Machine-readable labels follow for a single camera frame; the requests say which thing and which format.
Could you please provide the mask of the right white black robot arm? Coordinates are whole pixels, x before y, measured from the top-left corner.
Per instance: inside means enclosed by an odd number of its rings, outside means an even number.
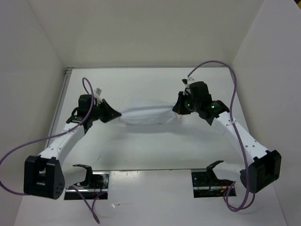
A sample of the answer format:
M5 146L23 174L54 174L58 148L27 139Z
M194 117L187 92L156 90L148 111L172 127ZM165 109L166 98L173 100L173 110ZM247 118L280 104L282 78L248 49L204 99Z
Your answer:
M207 182L211 185L217 185L221 180L241 182L248 192L255 194L276 181L280 175L280 153L257 142L230 116L229 108L222 101L213 101L203 81L182 81L185 89L178 93L173 112L178 115L197 113L229 141L244 161L242 165L221 160L210 164L206 168Z

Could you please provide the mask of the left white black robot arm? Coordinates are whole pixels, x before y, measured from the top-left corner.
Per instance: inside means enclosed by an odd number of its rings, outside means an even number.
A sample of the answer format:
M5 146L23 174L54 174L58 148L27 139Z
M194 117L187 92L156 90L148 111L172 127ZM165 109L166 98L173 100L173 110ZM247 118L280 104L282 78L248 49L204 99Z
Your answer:
M39 155L29 156L24 163L24 193L50 199L58 199L65 188L75 184L89 188L93 182L92 167L74 164L63 171L62 165L73 147L86 135L94 121L110 122L122 114L114 110L105 99L84 94L66 121L62 136Z

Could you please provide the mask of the white skirt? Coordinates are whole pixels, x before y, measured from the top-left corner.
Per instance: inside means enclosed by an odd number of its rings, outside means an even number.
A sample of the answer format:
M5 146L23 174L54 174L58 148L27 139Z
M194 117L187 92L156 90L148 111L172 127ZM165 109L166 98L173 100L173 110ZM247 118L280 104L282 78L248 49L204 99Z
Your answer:
M181 117L172 111L175 103L147 98L132 98L120 108L119 121L127 125L179 124Z

